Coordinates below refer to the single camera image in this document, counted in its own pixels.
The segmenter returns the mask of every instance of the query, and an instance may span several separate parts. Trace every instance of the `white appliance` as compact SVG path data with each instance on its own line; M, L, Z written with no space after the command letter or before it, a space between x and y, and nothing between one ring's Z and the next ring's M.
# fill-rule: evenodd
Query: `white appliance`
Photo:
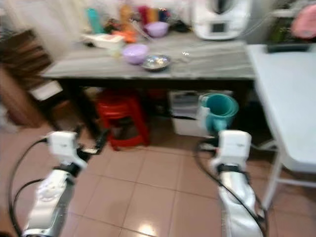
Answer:
M229 40L246 28L253 0L193 1L192 25L195 34L205 40Z

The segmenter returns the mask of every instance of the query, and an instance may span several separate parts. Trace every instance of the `teal bucket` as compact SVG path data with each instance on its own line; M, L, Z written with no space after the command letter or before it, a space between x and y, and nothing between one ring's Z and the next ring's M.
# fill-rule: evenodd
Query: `teal bucket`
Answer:
M209 109L205 118L205 126L209 132L227 129L239 111L237 101L225 94L204 95L201 105Z

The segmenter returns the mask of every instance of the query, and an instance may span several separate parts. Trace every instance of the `white folding table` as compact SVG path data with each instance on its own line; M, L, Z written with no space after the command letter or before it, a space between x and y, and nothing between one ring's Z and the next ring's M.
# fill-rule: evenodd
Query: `white folding table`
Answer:
M278 183L315 187L316 183L281 179L282 165L316 173L316 45L309 52L267 54L264 45L248 45L262 103L277 154L263 206L269 208Z

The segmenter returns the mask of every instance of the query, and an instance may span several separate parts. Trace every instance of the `stainless steel plate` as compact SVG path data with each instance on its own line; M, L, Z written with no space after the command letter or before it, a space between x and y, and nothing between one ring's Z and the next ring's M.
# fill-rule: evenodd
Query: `stainless steel plate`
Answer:
M170 63L171 59L166 55L149 55L145 58L142 67L148 71L162 71L166 69Z

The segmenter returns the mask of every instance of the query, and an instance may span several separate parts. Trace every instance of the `plastic container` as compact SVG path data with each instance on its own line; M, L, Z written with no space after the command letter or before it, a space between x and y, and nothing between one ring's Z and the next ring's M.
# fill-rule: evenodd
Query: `plastic container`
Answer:
M198 126L195 119L172 118L173 129L176 134L184 136L205 137L208 132Z
M155 38L163 37L167 34L169 29L169 24L166 22L156 21L149 23L145 26L148 34Z
M130 64L141 64L144 62L148 53L148 47L144 44L134 43L126 46L123 51L123 57Z
M124 37L108 34L82 35L84 42L91 42L99 48L106 48L111 56L120 55L124 46Z
M100 23L100 18L98 12L94 8L88 8L86 10L87 17L89 19L92 31L94 34L104 33L103 28Z
M221 93L208 93L201 97L200 121L209 132L228 129L239 110L237 101Z

